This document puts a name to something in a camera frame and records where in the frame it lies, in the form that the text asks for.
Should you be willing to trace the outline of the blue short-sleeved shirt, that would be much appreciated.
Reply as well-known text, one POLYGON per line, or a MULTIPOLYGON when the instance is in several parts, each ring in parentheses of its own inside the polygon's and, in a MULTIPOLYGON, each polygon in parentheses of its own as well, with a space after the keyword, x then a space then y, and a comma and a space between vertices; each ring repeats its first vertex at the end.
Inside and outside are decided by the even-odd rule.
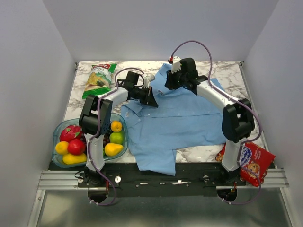
POLYGON ((129 150, 140 171, 175 175, 177 149, 226 142, 222 114, 211 102, 179 88, 165 88, 163 64, 151 83, 158 107, 131 100, 121 107, 127 125, 129 150))

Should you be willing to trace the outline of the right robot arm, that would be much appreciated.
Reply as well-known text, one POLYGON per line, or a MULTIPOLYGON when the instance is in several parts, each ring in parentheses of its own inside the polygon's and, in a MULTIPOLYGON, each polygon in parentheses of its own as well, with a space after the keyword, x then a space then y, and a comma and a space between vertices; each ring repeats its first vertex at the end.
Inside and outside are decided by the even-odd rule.
POLYGON ((172 64, 172 69, 167 71, 167 89, 183 87, 208 100, 222 113, 222 132, 226 143, 221 161, 224 170, 218 173, 218 181, 229 185, 240 175, 240 153, 245 139, 255 128, 250 101, 238 100, 219 89, 209 77, 199 76, 192 58, 171 57, 169 63, 172 64))

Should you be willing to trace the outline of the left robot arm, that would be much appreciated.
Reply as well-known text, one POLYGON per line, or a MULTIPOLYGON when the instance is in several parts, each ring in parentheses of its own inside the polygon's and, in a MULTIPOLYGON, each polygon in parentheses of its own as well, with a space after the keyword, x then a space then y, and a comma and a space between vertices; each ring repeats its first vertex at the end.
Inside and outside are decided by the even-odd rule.
POLYGON ((150 80, 141 71, 139 74, 127 68, 125 79, 115 79, 115 87, 100 97, 88 95, 79 117, 87 145, 87 162, 84 169, 85 176, 95 186, 101 186, 105 175, 101 172, 105 165, 103 158, 103 139, 109 129, 112 108, 128 100, 138 100, 141 104, 158 107, 153 96, 150 80))

